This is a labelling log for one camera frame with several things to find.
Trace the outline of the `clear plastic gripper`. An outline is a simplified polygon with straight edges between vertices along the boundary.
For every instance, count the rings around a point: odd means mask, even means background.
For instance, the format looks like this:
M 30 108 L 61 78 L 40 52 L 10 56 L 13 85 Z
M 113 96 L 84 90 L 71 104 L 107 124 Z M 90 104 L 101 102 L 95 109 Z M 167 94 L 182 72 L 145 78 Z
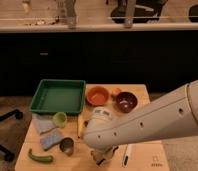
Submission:
M 94 149 L 91 151 L 91 156 L 95 163 L 100 166 L 102 163 L 111 160 L 117 150 L 118 146 L 111 147 L 104 151 Z

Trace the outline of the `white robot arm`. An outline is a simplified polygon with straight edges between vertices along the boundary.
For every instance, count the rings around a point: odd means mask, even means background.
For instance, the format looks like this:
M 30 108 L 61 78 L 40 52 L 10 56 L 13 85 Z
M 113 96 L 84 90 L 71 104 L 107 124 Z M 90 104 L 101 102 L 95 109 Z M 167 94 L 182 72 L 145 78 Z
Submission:
M 198 136 L 198 80 L 122 117 L 93 111 L 83 140 L 103 163 L 120 145 L 188 136 Z

